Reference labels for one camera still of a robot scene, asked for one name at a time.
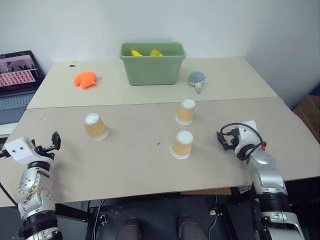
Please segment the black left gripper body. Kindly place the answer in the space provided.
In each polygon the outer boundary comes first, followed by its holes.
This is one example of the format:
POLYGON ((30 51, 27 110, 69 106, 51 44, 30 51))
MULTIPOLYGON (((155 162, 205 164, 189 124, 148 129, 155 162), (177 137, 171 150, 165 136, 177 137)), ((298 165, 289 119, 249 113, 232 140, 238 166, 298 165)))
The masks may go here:
POLYGON ((51 151, 56 149, 56 145, 55 144, 49 145, 47 147, 42 147, 41 145, 36 146, 36 144, 34 142, 32 144, 34 146, 34 151, 38 155, 50 158, 51 160, 53 160, 55 158, 55 154, 51 153, 51 151))

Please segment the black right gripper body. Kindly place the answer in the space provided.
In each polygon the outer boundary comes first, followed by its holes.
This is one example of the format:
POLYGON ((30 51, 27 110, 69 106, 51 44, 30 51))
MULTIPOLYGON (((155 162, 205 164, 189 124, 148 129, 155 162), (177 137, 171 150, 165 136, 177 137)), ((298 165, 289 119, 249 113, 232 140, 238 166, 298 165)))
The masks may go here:
POLYGON ((234 128, 232 129, 230 132, 224 133, 224 136, 228 136, 230 137, 229 141, 229 150, 235 150, 236 147, 239 145, 239 136, 240 136, 240 132, 238 128, 234 128))

